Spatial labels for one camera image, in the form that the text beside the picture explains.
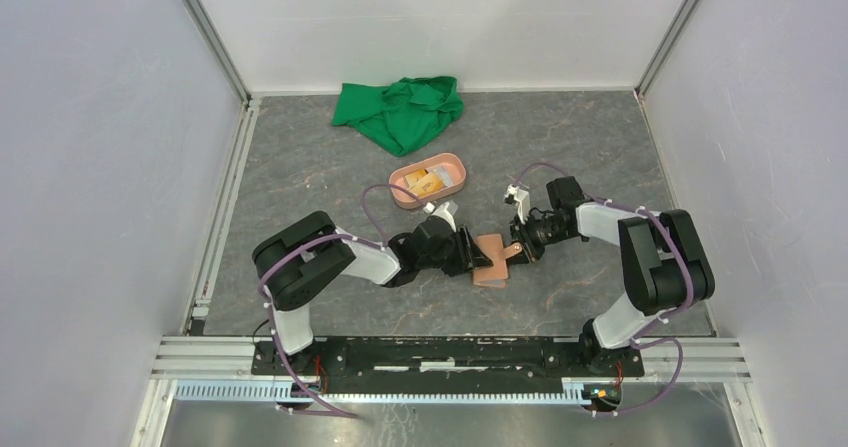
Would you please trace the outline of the brown leather card holder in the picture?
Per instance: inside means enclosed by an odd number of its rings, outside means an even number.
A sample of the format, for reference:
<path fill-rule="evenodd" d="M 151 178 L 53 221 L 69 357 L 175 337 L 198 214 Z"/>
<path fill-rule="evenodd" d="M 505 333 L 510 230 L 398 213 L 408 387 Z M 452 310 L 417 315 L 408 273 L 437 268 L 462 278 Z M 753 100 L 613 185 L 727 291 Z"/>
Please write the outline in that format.
<path fill-rule="evenodd" d="M 481 235 L 475 238 L 475 242 L 492 265 L 476 267 L 472 272 L 472 283 L 477 287 L 505 288 L 509 278 L 507 261 L 523 253 L 521 243 L 506 245 L 500 234 Z"/>

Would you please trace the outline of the pink oval tray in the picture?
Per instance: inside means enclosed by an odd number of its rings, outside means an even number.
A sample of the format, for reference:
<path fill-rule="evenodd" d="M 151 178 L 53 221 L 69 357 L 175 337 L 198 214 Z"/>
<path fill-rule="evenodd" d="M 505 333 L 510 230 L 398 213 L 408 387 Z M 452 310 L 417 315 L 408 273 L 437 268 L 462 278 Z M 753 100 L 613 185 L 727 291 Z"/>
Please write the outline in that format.
<path fill-rule="evenodd" d="M 467 170 L 453 153 L 440 153 L 407 165 L 389 176 L 389 183 L 402 188 L 391 189 L 395 203 L 406 210 L 416 209 L 423 203 L 457 193 L 464 186 Z"/>

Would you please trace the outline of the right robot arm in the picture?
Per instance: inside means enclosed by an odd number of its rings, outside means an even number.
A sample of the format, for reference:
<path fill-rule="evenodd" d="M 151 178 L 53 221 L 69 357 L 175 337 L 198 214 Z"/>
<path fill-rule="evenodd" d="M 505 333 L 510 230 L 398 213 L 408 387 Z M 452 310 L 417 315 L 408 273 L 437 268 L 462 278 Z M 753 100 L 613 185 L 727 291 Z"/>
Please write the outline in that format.
<path fill-rule="evenodd" d="M 537 262 L 548 246 L 570 239 L 600 240 L 620 253 L 624 292 L 578 338 L 585 372 L 606 373 L 648 332 L 714 294 L 714 274 L 687 211 L 655 212 L 591 197 L 573 177 L 556 178 L 546 189 L 547 210 L 533 207 L 517 185 L 506 190 L 504 201 L 516 210 L 510 235 L 522 248 L 519 262 Z"/>

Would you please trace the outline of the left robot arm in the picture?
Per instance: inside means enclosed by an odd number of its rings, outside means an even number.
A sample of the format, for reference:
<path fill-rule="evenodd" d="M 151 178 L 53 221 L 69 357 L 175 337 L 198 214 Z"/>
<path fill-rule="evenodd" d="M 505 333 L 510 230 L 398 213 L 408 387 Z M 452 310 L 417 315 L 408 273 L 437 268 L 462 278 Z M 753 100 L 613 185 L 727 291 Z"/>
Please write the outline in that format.
<path fill-rule="evenodd" d="M 495 262 L 450 213 L 434 213 L 410 232 L 380 244 L 356 236 L 315 211 L 252 252 L 258 292 L 270 314 L 275 359 L 290 374 L 306 372 L 314 361 L 310 303 L 336 278 L 348 276 L 395 288 L 422 270 L 448 277 L 488 268 Z"/>

